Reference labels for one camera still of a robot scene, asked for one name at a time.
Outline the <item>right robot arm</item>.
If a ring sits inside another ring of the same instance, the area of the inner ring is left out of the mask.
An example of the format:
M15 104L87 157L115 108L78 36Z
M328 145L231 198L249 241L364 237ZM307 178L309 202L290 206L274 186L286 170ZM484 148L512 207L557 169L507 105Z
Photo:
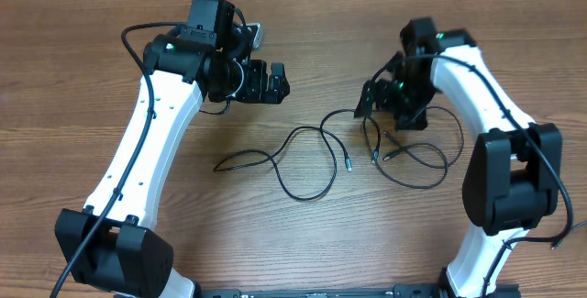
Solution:
M470 225L457 256L436 284L397 284L394 297L518 297L515 285L499 285L499 272L514 247L567 198L559 171L562 136L539 125L504 92L480 48L465 29L439 31L429 17L401 30L402 50L364 85L356 117L375 110L393 115L398 130L423 130L437 93L460 114L474 141L461 188Z

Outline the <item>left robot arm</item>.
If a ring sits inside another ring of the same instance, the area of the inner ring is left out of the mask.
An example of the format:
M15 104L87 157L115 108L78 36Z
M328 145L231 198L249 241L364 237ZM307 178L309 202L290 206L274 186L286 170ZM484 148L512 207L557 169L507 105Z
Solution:
M127 129L103 179L55 236L64 277L120 297L198 297L158 236L161 193L186 128L204 101L277 105L290 86L281 63L254 60L258 24L226 0L193 0L184 22L162 22L134 59L142 76Z

